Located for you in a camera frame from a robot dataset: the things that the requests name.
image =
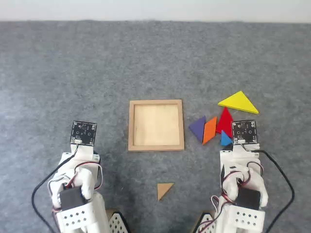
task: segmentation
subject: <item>small wooden triangle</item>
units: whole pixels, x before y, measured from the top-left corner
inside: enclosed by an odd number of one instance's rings
[[[174,183],[157,183],[157,200],[161,200],[173,185]]]

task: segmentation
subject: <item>wooden frame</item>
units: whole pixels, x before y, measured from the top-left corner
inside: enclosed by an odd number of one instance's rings
[[[131,100],[128,150],[183,150],[182,100]]]

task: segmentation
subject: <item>white plastic bracket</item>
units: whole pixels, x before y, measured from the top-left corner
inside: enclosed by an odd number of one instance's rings
[[[228,211],[228,222],[231,226],[240,229],[262,232],[264,224],[264,211],[252,210],[244,207],[230,205]]]

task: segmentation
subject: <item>black cable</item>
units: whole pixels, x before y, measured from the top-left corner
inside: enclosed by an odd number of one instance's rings
[[[77,148],[74,152],[74,154],[72,156],[70,156],[69,158],[65,159],[62,163],[60,163],[49,175],[47,175],[46,178],[43,179],[43,181],[41,181],[33,190],[33,193],[31,195],[31,205],[33,206],[33,209],[35,211],[35,213],[38,215],[38,217],[45,223],[45,225],[47,225],[47,227],[50,229],[50,231],[52,233],[55,233],[55,231],[53,230],[52,226],[47,222],[47,220],[41,215],[41,213],[38,211],[37,207],[35,206],[35,193],[38,191],[38,189],[42,186],[42,184],[44,184],[45,181],[48,180],[49,177],[51,177],[55,172],[57,172],[57,170],[64,165],[65,163],[67,163],[70,159],[72,159],[78,150],[79,145],[77,145]]]
[[[287,178],[287,176],[285,175],[285,173],[283,172],[283,170],[281,169],[281,167],[277,164],[277,162],[271,157],[271,155],[269,155],[266,151],[264,150],[252,150],[251,152],[253,153],[264,153],[271,161],[272,163],[274,163],[274,165],[277,167],[277,169],[279,170],[279,172],[282,174],[282,176],[284,177],[284,179],[286,180],[288,186],[290,187],[291,191],[292,191],[292,198],[290,199],[290,201],[283,207],[283,209],[281,209],[281,211],[275,216],[275,218],[272,220],[272,222],[270,223],[268,229],[266,230],[266,233],[268,233],[271,228],[273,227],[273,225],[275,224],[275,222],[278,220],[278,218],[282,215],[282,213],[292,204],[292,202],[295,199],[295,190],[291,184],[291,182],[289,181],[289,179]]]

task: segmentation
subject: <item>gray carpet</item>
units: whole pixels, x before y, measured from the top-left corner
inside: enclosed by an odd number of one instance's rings
[[[136,233],[188,233],[219,194],[218,134],[200,145],[188,130],[220,116],[243,90],[259,115],[261,147],[283,167],[296,200],[271,232],[308,233],[311,213],[311,25],[186,22],[0,23],[0,232],[47,233],[33,188],[69,151],[73,120],[98,123],[107,208]],[[129,100],[182,99],[185,150],[128,152]],[[290,191],[261,156],[269,194],[265,228]],[[159,202],[157,182],[175,182]],[[46,186],[36,203],[53,223]]]

